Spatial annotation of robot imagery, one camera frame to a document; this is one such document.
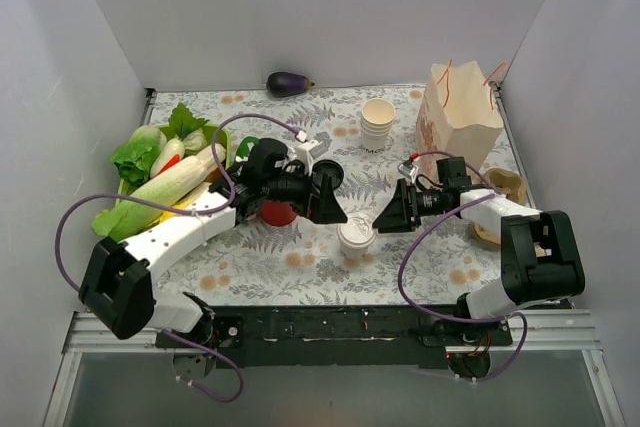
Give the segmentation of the white plastic cup lid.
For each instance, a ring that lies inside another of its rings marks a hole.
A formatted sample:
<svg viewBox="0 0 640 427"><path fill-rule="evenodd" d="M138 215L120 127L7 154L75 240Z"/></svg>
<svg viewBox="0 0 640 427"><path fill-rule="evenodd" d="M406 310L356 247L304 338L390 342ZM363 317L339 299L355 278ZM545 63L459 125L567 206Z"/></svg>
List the white plastic cup lid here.
<svg viewBox="0 0 640 427"><path fill-rule="evenodd" d="M370 244L375 238L373 221L364 213L352 213L347 217L347 222L339 224L337 232L341 241L347 245L362 246Z"/></svg>

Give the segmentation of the white paper coffee cup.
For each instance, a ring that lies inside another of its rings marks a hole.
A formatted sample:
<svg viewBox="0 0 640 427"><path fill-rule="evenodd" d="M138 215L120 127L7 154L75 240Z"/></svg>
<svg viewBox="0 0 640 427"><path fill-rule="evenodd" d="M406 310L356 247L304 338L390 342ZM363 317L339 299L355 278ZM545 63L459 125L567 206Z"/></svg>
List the white paper coffee cup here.
<svg viewBox="0 0 640 427"><path fill-rule="evenodd" d="M376 233L374 231L362 233L355 230L339 229L338 239L344 256L348 259L358 259L364 256L374 243Z"/></svg>

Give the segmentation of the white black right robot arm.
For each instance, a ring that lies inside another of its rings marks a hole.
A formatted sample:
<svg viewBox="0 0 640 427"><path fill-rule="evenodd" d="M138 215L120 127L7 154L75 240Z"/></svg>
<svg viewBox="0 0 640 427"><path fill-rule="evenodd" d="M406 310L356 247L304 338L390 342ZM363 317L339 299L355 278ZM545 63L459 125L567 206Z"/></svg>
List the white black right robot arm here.
<svg viewBox="0 0 640 427"><path fill-rule="evenodd" d="M489 324L508 319L521 308L583 293L585 274L569 216L563 211L540 211L510 201L489 185L475 184L471 166L462 157L443 153L437 161L439 185L417 187L416 160L400 164L402 177L393 197L372 226L380 234L413 232L425 217L434 222L424 240L439 225L456 216L496 235L500 242L500 276L478 290L459 297L450 315L410 300L410 306L438 320L453 323L454 336L475 344Z"/></svg>

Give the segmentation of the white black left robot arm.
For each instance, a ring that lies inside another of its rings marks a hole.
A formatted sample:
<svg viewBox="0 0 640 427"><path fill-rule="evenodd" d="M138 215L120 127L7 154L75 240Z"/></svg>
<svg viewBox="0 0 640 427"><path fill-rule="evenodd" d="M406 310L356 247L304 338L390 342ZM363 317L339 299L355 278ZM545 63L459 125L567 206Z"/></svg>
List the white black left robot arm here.
<svg viewBox="0 0 640 427"><path fill-rule="evenodd" d="M231 180L209 186L187 214L120 242L100 241L80 300L119 339L145 328L168 329L190 346L205 345L214 334L213 309L192 293L156 293L154 282L200 245L258 214L265 202L289 206L314 224L346 223L335 197L344 170L333 160L315 160L312 152L318 146L310 141L289 149L262 138L244 160L231 165Z"/></svg>

